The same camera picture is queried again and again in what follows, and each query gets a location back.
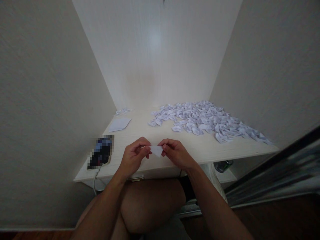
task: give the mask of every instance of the right hand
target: right hand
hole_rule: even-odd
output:
[[[195,166],[197,162],[190,156],[180,141],[163,139],[158,146],[162,146],[162,156],[167,156],[178,168],[187,171]]]

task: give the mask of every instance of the bottle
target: bottle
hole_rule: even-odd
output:
[[[222,161],[222,162],[215,162],[214,164],[214,168],[220,172],[220,173],[224,173],[232,164],[233,164],[233,160],[227,160],[227,161]]]

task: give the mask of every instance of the floor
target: floor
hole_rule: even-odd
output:
[[[319,195],[305,195],[234,209],[236,215],[258,239],[320,239]],[[211,239],[203,217],[183,219],[192,240]],[[72,231],[0,233],[2,240],[70,239]]]

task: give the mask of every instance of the white desk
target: white desk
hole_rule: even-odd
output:
[[[162,126],[151,127],[147,124],[153,119],[151,111],[157,110],[159,110],[158,107],[144,111],[131,111],[113,118],[126,117],[132,118],[132,120],[126,129],[109,133],[108,129],[112,123],[111,121],[104,131],[104,134],[114,134],[114,149],[110,163],[100,169],[97,179],[101,179],[105,184],[108,183],[108,179],[114,175],[121,163],[125,147],[142,136],[148,139],[152,145],[157,145],[164,138],[179,140],[199,164],[270,154],[279,150],[276,146],[258,143],[253,139],[244,139],[242,137],[234,137],[233,142],[220,144],[212,134],[205,133],[204,135],[196,136],[186,131],[181,133],[173,132],[171,130],[173,121],[171,120],[164,121]],[[87,170],[88,159],[74,181],[84,182],[90,186],[96,170]],[[180,170],[167,157],[158,158],[155,155],[150,155],[149,159],[142,160],[139,170],[132,177],[143,175],[144,178],[162,178],[179,175],[179,173]]]

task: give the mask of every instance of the white paper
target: white paper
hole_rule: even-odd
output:
[[[180,126],[174,126],[174,127],[172,128],[172,131],[174,131],[174,132],[181,132],[181,131],[182,131],[182,128],[181,128]]]
[[[205,130],[213,134],[219,143],[231,142],[233,139],[231,135],[273,144],[262,133],[245,125],[238,118],[231,117],[223,110],[223,107],[216,107],[209,101],[168,104],[160,107],[160,111],[151,114],[155,116],[148,123],[152,127],[161,126],[162,121],[172,120],[174,121],[172,130],[175,132],[181,132],[184,129],[188,133],[202,135]]]
[[[116,111],[116,114],[114,116],[119,116],[119,115],[121,115],[123,113],[130,112],[130,111],[132,111],[132,110],[128,109],[128,108],[123,108],[123,109],[121,109],[119,111]]]
[[[109,127],[109,132],[115,132],[125,129],[130,121],[131,118],[119,118],[113,120]]]
[[[150,146],[152,154],[156,155],[157,157],[161,157],[162,147],[161,146]]]

